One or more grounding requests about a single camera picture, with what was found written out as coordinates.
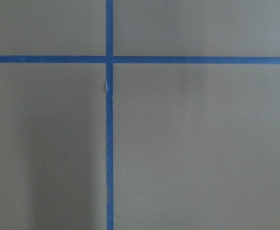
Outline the brown paper table cover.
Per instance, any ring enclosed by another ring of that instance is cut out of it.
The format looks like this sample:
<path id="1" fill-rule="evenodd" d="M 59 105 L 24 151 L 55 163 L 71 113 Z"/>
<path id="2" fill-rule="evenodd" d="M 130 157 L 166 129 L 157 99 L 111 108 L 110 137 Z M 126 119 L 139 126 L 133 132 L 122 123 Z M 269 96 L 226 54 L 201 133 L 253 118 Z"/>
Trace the brown paper table cover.
<path id="1" fill-rule="evenodd" d="M 280 0 L 0 0 L 0 230 L 280 230 Z"/>

